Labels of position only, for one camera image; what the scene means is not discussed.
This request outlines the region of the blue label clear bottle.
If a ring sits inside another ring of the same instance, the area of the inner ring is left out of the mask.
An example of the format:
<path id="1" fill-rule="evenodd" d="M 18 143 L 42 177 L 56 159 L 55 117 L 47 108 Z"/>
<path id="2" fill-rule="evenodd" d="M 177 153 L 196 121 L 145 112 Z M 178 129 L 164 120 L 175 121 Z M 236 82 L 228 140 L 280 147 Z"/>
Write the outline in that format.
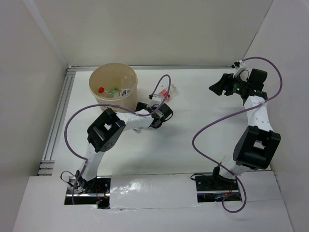
<path id="1" fill-rule="evenodd" d="M 134 78 L 125 76 L 121 78 L 121 96 L 128 94 L 134 87 Z"/>

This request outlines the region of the green plastic bottle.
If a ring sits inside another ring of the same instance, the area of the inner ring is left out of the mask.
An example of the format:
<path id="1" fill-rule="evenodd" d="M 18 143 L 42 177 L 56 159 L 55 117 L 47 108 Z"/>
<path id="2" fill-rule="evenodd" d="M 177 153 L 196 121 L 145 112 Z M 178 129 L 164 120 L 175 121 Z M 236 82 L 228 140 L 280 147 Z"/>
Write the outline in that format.
<path id="1" fill-rule="evenodd" d="M 114 88 L 110 91 L 110 93 L 113 95 L 114 98 L 117 98 L 120 96 L 120 92 L 119 92 L 119 89 L 117 88 Z"/>

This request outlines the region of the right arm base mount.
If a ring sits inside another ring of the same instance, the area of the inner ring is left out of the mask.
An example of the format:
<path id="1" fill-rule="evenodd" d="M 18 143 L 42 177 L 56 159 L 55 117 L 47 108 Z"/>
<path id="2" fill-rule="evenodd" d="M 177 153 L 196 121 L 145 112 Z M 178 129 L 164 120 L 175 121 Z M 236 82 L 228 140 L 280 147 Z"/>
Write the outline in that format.
<path id="1" fill-rule="evenodd" d="M 197 189 L 197 202 L 210 203 L 225 201 L 242 201 L 239 186 L 236 180 L 225 182 L 214 179 L 210 174 L 193 174 L 190 179 L 195 182 Z"/>

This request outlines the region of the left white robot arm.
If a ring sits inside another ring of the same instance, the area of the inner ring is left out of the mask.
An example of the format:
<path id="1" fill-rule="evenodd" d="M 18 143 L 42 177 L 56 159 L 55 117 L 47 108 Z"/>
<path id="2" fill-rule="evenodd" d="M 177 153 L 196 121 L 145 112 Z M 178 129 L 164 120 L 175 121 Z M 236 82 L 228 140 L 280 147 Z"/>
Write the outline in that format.
<path id="1" fill-rule="evenodd" d="M 158 129 L 172 116 L 172 109 L 165 103 L 149 106 L 138 102 L 133 114 L 117 113 L 111 108 L 103 111 L 87 129 L 86 161 L 75 174 L 79 189 L 85 193 L 93 191 L 104 154 L 115 146 L 123 132 L 140 128 Z"/>

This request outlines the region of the long red label bottle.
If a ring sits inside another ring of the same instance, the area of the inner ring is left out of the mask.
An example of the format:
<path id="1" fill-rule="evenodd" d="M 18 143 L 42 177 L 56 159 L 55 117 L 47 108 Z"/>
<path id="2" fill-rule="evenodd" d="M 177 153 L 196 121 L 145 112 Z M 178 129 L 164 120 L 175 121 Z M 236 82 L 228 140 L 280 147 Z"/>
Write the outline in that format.
<path id="1" fill-rule="evenodd" d="M 113 95 L 110 93 L 111 90 L 112 89 L 105 89 L 103 87 L 100 87 L 98 89 L 99 96 L 102 98 L 114 98 Z"/>

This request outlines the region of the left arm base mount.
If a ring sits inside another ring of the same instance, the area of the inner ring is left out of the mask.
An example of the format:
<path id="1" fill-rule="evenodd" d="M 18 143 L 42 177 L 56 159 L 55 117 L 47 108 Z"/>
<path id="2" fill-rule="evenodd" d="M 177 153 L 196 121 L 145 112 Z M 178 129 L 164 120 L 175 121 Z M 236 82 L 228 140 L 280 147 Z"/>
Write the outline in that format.
<path id="1" fill-rule="evenodd" d="M 60 180 L 67 184 L 64 205 L 95 205 L 97 209 L 110 209 L 110 177 L 97 177 L 83 188 L 75 184 L 75 176 L 69 171 L 60 174 Z"/>

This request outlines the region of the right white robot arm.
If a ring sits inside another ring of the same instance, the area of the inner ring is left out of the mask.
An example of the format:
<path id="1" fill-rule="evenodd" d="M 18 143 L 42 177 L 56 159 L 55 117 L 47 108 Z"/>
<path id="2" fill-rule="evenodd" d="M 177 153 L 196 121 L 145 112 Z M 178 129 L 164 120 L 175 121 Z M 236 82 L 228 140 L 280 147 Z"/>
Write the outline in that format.
<path id="1" fill-rule="evenodd" d="M 233 159 L 224 165 L 227 169 L 215 170 L 211 177 L 211 185 L 215 189 L 222 189 L 228 179 L 244 172 L 266 169 L 279 146 L 281 136 L 274 132 L 267 113 L 268 97 L 263 91 L 266 78 L 267 72 L 258 69 L 252 69 L 245 81 L 239 74 L 225 73 L 209 87 L 218 96 L 238 94 L 245 109 L 254 108 L 247 111 L 248 127 L 235 146 Z"/>

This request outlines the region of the small red label bottle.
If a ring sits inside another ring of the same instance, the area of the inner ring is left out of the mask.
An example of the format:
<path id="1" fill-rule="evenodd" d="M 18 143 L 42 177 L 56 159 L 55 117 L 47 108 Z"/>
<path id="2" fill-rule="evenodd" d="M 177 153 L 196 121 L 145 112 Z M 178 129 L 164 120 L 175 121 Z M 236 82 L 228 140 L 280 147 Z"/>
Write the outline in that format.
<path id="1" fill-rule="evenodd" d="M 164 89 L 162 89 L 158 95 L 161 100 L 166 99 L 166 101 L 168 101 L 171 98 L 175 97 L 177 93 L 177 88 L 173 84 L 171 84 L 170 87 L 166 86 Z"/>

